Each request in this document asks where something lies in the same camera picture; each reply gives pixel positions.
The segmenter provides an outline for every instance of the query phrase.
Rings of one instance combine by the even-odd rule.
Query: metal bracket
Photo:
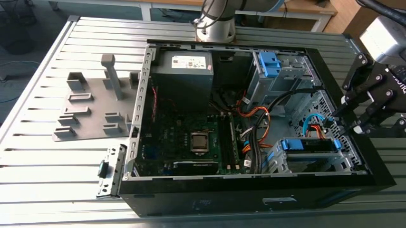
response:
[[[122,144],[107,149],[107,155],[99,166],[98,199],[119,198],[119,185],[123,177],[123,165],[127,147]]]

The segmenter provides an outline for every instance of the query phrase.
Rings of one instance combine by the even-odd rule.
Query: power supply label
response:
[[[204,56],[174,56],[172,68],[207,69]]]

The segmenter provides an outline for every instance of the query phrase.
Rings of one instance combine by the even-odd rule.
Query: cpu socket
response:
[[[204,155],[208,152],[208,132],[192,132],[190,136],[190,151]]]

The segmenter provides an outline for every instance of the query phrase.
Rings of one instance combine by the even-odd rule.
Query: aluminum work table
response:
[[[139,218],[123,200],[96,200],[96,173],[106,149],[127,139],[52,141],[68,92],[67,73],[82,71],[86,77],[104,77],[100,58],[103,53],[112,53],[118,74],[127,76],[130,71],[140,70],[148,38],[194,41],[194,28],[182,23],[100,18],[71,17],[67,22],[0,128],[0,224],[39,227],[84,223],[82,227],[115,228],[405,227],[405,139],[373,139],[397,186],[326,209]],[[318,48],[339,84],[357,53],[342,35],[323,33],[238,28],[238,41]]]

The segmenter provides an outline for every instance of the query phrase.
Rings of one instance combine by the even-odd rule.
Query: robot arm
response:
[[[204,0],[202,16],[192,23],[196,29],[196,39],[204,42],[233,42],[235,39],[235,11],[275,11],[283,2],[283,0]]]
[[[371,100],[365,113],[342,133],[354,130],[369,137],[406,137],[403,116],[393,127],[381,125],[395,114],[406,113],[406,14],[375,0],[357,2],[387,17],[379,16],[361,36],[370,55],[357,55],[342,85],[346,91],[342,106],[334,115],[343,116],[346,111]]]

